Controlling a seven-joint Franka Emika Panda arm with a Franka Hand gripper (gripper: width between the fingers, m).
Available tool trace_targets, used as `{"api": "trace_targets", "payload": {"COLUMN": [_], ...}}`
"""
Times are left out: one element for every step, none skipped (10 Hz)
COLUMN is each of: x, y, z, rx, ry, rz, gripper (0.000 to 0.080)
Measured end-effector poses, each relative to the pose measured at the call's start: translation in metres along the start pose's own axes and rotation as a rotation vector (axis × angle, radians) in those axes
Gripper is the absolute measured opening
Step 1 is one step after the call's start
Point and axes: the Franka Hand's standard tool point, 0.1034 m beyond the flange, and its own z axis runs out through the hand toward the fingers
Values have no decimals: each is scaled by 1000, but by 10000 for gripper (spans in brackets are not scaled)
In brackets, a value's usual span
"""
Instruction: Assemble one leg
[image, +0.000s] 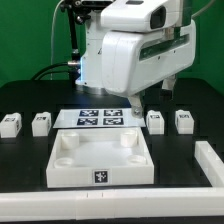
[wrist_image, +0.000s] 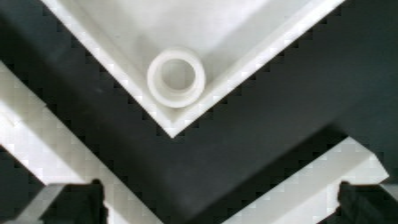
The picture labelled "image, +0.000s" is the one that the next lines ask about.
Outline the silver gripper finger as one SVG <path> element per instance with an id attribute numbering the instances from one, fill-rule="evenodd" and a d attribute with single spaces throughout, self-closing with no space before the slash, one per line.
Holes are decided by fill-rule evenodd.
<path id="1" fill-rule="evenodd" d="M 172 91 L 176 83 L 176 76 L 172 75 L 163 80 L 162 89 Z"/>
<path id="2" fill-rule="evenodd" d="M 140 96 L 135 94 L 129 98 L 129 103 L 131 105 L 132 115 L 136 118 L 141 118 L 143 113 L 143 108 L 140 100 Z"/>

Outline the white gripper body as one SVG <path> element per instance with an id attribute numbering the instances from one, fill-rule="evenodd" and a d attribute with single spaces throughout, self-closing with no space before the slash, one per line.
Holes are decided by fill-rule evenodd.
<path id="1" fill-rule="evenodd" d="M 196 26 L 168 40 L 164 30 L 108 32 L 102 44 L 102 83 L 110 94 L 132 96 L 190 67 L 195 58 Z"/>

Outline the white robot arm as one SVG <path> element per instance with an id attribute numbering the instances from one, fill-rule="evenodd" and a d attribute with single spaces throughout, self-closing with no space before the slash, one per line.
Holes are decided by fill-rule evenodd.
<path id="1" fill-rule="evenodd" d="M 143 116 L 141 92 L 192 65 L 196 48 L 192 0 L 80 0 L 86 51 L 80 86 L 96 94 L 128 99 L 135 117 Z"/>

